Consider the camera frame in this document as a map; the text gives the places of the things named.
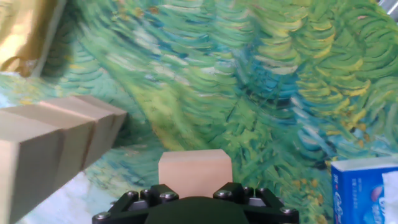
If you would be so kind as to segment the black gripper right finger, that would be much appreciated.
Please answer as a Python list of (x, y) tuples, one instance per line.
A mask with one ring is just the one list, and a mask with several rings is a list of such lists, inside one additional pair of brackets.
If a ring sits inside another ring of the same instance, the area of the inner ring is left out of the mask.
[(284, 205), (267, 188), (254, 189), (228, 182), (214, 192), (213, 198), (234, 205), (238, 210), (233, 214), (242, 217), (246, 223), (299, 224), (299, 211)]

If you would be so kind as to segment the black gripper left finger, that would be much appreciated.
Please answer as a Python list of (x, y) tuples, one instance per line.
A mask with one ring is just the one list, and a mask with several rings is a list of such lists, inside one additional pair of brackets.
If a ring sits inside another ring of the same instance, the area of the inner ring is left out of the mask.
[(143, 224), (152, 208), (178, 199), (179, 195), (165, 184), (153, 185), (140, 192), (131, 190), (115, 201), (108, 211), (94, 215), (92, 224)]

